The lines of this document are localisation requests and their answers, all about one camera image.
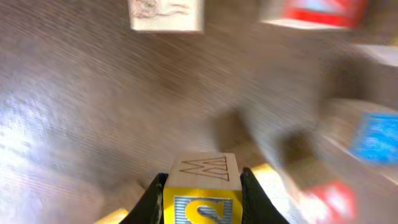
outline wooden toy block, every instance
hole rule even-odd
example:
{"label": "wooden toy block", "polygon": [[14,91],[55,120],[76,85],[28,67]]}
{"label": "wooden toy block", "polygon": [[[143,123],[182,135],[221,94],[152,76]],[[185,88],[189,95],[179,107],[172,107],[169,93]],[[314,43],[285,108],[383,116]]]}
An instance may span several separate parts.
{"label": "wooden toy block", "polygon": [[358,25],[366,0],[264,1],[262,22],[296,29],[347,29]]}
{"label": "wooden toy block", "polygon": [[285,188],[309,223],[345,223],[356,219],[354,191],[318,159],[302,159],[279,173]]}
{"label": "wooden toy block", "polygon": [[334,99],[324,105],[321,117],[315,131],[317,157],[356,190],[356,223],[396,220],[397,111],[364,100]]}
{"label": "wooden toy block", "polygon": [[164,187],[164,223],[242,222],[242,185],[234,154],[186,153]]}
{"label": "wooden toy block", "polygon": [[251,168],[251,170],[269,200],[289,223],[305,223],[305,220],[302,220],[300,215],[298,215],[300,211],[292,203],[281,176],[272,166],[264,163]]}
{"label": "wooden toy block", "polygon": [[203,0],[129,0],[129,12],[133,30],[203,30]]}
{"label": "wooden toy block", "polygon": [[95,222],[94,224],[118,224],[120,223],[123,218],[125,218],[127,215],[129,214],[129,212],[124,209],[124,208],[120,208],[112,213],[110,213],[109,215],[105,216],[104,218],[102,218],[101,220],[98,220],[97,222]]}
{"label": "wooden toy block", "polygon": [[398,67],[398,46],[359,44],[357,47],[377,63]]}

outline blurred block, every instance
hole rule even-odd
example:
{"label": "blurred block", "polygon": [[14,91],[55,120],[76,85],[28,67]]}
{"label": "blurred block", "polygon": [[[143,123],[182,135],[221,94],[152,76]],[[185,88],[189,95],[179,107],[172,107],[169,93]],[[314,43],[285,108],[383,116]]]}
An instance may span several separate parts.
{"label": "blurred block", "polygon": [[94,224],[119,224],[128,214],[129,212],[126,209],[120,208]]}
{"label": "blurred block", "polygon": [[283,167],[310,153],[306,135],[317,121],[321,79],[309,61],[297,64],[296,59],[284,58],[285,65],[268,64],[271,69],[259,64],[258,75],[264,78],[248,88],[242,101],[245,126],[272,167]]}
{"label": "blurred block", "polygon": [[296,29],[355,28],[366,0],[269,0],[262,6],[261,21]]}
{"label": "blurred block", "polygon": [[165,224],[238,224],[242,222],[242,199],[233,154],[182,154],[174,161],[164,187]]}
{"label": "blurred block", "polygon": [[356,218],[354,192],[317,159],[294,162],[280,173],[309,223],[345,223]]}
{"label": "blurred block", "polygon": [[269,164],[262,164],[251,170],[272,204],[289,223],[306,223],[290,195],[286,192],[278,172]]}
{"label": "blurred block", "polygon": [[369,163],[398,164],[398,113],[364,115],[351,150]]}
{"label": "blurred block", "polygon": [[129,0],[129,12],[138,31],[203,30],[203,0]]}
{"label": "blurred block", "polygon": [[367,61],[360,65],[366,67],[366,97],[374,103],[398,109],[398,47],[382,45],[355,45],[362,51]]}
{"label": "blurred block", "polygon": [[[379,121],[371,121],[370,136],[376,139],[368,141],[369,135],[362,133],[361,127],[369,121],[366,117],[371,113],[392,114],[396,111],[361,100],[328,102],[316,131],[316,153],[339,178],[357,192],[359,223],[390,223],[398,217],[395,212],[398,202],[398,168],[374,165],[369,163],[369,158],[358,157],[358,152],[374,154],[375,151],[380,153],[380,150],[391,149],[388,141],[392,139],[395,142],[397,138],[395,122],[380,124]],[[361,148],[362,141],[365,141],[367,148]]]}
{"label": "blurred block", "polygon": [[377,63],[398,67],[398,47],[383,45],[357,45],[357,47]]}

